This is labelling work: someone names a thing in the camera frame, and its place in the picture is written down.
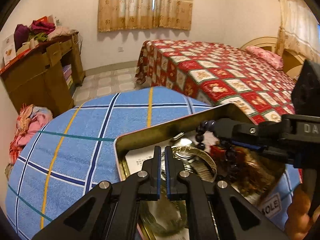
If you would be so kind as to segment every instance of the curtain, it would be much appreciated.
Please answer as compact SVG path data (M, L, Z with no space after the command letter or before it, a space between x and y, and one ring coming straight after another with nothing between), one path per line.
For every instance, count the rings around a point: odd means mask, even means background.
M281 24L276 53L282 56L285 49L293 50L320 63L318 21L303 0L279 0Z
M193 0L100 0L98 30L190 30L192 4Z

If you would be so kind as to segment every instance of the wall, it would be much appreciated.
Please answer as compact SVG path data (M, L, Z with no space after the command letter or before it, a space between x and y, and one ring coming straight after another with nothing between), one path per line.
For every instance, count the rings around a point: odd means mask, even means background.
M277 37L280 26L278 0L228 0L224 43L242 47L265 36Z
M17 116L8 93L0 81L0 207L4 213L4 200L7 192L7 178L4 175L4 169L9 161L9 146L14 137Z
M148 39L188 39L224 42L242 46L261 36L276 36L279 27L277 0L194 0L191 31L157 29L147 31L97 32L98 0L21 0L0 32L0 41L19 23L53 14L84 38L84 69L137 60Z

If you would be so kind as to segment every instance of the wooden desk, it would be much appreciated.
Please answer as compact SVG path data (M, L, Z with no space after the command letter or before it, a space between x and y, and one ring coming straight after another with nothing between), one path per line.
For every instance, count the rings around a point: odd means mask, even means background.
M71 64L73 82L82 84L84 71L77 43L77 35L42 42L1 73L18 113L23 103L47 107L54 117L74 106L62 66Z

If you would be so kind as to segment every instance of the desk drawer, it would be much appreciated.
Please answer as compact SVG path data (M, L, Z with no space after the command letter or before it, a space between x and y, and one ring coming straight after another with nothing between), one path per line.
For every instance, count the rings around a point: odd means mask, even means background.
M51 67L56 65L60 61L61 51L58 42L47 47L47 55L49 57Z
M67 52L69 52L72 49L72 41L68 40L65 42L60 42L60 50L61 55L65 55Z

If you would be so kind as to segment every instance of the bed headboard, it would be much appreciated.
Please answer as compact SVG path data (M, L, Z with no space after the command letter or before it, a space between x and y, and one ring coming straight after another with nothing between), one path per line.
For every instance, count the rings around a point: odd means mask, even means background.
M275 52L276 42L277 38L275 37L261 37L249 41L248 43L244 44L241 49L245 50L245 48L248 46L257 46L265 50ZM301 72L305 58L291 50L285 50L282 58L284 62L283 71L291 78L295 78L296 76L298 76Z

